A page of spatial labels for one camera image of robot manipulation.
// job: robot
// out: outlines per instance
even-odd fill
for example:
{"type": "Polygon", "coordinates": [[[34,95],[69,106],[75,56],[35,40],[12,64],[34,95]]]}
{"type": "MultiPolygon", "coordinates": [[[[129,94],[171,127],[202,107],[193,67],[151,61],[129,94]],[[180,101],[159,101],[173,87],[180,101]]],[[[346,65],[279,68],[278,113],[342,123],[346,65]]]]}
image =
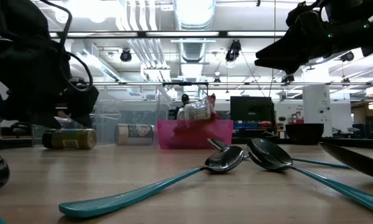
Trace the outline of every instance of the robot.
{"type": "Polygon", "coordinates": [[[0,122],[58,129],[61,125],[54,117],[66,116],[91,127],[90,113],[99,93],[87,65],[64,48],[71,13],[41,1],[68,14],[60,42],[51,39],[47,19],[30,0],[0,0],[0,82],[9,89],[5,100],[0,95],[0,122]],[[89,83],[72,77],[71,57],[84,66],[89,83]]]}
{"type": "Polygon", "coordinates": [[[355,48],[365,57],[373,53],[373,0],[304,1],[288,13],[286,24],[280,40],[256,53],[255,65],[291,75],[314,58],[355,48]],[[328,21],[322,20],[323,9],[328,21]]]}

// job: plastic bag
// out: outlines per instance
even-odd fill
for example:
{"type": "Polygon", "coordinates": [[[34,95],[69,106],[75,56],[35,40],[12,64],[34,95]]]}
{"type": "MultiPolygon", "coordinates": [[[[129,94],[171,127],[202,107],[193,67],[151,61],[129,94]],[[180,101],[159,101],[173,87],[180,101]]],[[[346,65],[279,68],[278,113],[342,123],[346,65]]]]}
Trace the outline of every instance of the plastic bag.
{"type": "Polygon", "coordinates": [[[199,119],[210,119],[216,116],[214,106],[216,103],[216,96],[204,97],[201,101],[190,103],[180,108],[177,114],[178,120],[199,120],[199,119]]]}

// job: jar label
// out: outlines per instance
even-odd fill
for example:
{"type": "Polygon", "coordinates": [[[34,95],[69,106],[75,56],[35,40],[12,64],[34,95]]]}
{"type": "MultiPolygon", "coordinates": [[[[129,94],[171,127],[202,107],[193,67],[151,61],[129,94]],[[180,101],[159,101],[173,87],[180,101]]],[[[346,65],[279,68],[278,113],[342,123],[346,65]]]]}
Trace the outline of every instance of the jar label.
{"type": "Polygon", "coordinates": [[[63,140],[62,141],[63,147],[66,149],[78,149],[79,144],[77,140],[63,140]]]}

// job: camera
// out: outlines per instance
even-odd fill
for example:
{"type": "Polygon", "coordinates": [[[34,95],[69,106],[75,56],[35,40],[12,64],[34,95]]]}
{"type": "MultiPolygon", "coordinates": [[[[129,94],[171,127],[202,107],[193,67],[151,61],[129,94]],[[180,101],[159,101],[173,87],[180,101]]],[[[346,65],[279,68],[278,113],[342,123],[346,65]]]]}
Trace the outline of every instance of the camera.
{"type": "Polygon", "coordinates": [[[123,49],[123,52],[120,55],[120,60],[122,62],[129,62],[129,61],[131,61],[130,49],[123,49]]]}
{"type": "Polygon", "coordinates": [[[233,40],[231,46],[228,49],[228,53],[225,56],[227,62],[235,61],[239,56],[239,51],[242,50],[241,43],[239,40],[233,40]]]}

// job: spotlight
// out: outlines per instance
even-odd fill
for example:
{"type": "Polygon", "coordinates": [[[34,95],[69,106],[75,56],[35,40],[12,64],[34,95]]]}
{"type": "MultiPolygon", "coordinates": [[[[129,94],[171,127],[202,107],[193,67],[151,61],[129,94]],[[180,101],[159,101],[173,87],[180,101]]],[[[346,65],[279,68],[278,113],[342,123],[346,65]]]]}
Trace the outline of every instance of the spotlight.
{"type": "Polygon", "coordinates": [[[131,61],[130,49],[123,49],[123,52],[120,55],[120,60],[122,60],[122,62],[129,62],[129,61],[131,61]]]}
{"type": "Polygon", "coordinates": [[[348,52],[346,54],[344,54],[343,56],[341,56],[340,58],[338,58],[340,61],[342,62],[350,62],[352,60],[354,60],[354,53],[352,52],[348,52]]]}
{"type": "Polygon", "coordinates": [[[289,83],[289,82],[294,82],[294,76],[293,75],[285,75],[282,77],[282,83],[289,83]]]}
{"type": "Polygon", "coordinates": [[[215,78],[214,82],[221,82],[221,80],[219,78],[215,78]]]}
{"type": "Polygon", "coordinates": [[[227,62],[235,61],[239,56],[239,51],[242,50],[241,43],[239,40],[233,40],[231,46],[228,49],[228,53],[225,56],[227,62]]]}
{"type": "Polygon", "coordinates": [[[343,80],[341,81],[342,83],[350,83],[349,78],[345,78],[345,75],[342,76],[343,80]]]}

